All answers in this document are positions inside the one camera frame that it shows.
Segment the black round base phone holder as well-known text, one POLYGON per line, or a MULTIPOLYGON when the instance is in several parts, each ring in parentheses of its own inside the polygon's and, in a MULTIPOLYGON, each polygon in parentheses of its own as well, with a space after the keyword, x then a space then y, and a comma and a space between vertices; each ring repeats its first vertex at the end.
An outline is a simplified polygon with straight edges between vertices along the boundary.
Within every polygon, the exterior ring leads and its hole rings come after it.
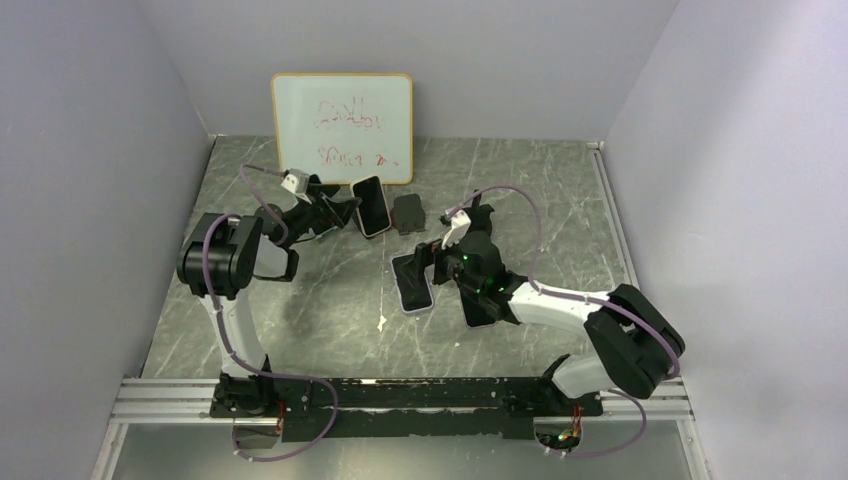
POLYGON ((493 232, 491 215, 495 212, 495 209, 490 204, 481 204, 476 207, 465 207, 462 212, 468 218, 470 224, 461 242, 468 243, 471 240, 491 242, 493 232))

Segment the phone with beige case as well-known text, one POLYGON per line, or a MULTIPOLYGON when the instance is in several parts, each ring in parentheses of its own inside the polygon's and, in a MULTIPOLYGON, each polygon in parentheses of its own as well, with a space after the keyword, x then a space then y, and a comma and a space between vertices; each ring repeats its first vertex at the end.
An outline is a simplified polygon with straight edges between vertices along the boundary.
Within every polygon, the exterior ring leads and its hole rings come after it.
POLYGON ((378 176, 370 176, 352 183, 350 191, 359 200, 356 221, 365 238, 373 238, 391 228, 385 192, 378 176))

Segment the phone with lilac case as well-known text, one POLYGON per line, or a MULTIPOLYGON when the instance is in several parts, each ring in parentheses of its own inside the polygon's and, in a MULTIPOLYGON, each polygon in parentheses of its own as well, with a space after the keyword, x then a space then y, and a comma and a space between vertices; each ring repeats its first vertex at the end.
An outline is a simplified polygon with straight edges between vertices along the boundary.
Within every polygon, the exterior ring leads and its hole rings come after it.
POLYGON ((405 314, 416 314, 431 309, 434 299, 425 269, 415 254, 396 256, 391 259, 391 268, 405 314))

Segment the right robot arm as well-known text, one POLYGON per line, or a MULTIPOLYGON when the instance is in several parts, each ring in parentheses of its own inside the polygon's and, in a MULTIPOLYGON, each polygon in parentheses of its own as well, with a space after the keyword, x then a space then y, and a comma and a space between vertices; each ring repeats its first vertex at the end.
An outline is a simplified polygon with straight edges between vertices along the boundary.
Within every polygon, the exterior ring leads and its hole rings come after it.
POLYGON ((566 354, 546 371, 539 398, 550 413, 565 413, 578 397, 601 390, 647 399, 679 370, 683 338, 637 287, 622 283, 604 293, 533 283, 505 266, 485 231, 449 247, 420 243, 392 258, 391 268, 406 313, 431 308, 433 286, 453 283, 470 328, 533 324, 587 339, 590 352, 566 354))

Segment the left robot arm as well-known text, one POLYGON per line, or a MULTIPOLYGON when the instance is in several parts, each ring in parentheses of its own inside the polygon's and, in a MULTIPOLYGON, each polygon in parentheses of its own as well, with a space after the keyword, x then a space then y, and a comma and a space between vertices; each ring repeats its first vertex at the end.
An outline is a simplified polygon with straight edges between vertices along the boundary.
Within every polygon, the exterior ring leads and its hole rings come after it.
POLYGON ((309 183, 288 210, 262 201, 251 215, 205 213, 183 244, 178 280, 204 306, 222 357, 214 414, 261 416, 279 405, 278 376, 256 332, 249 288, 255 280, 292 281, 300 261, 295 244, 346 226, 361 201, 337 200, 338 190, 309 183))

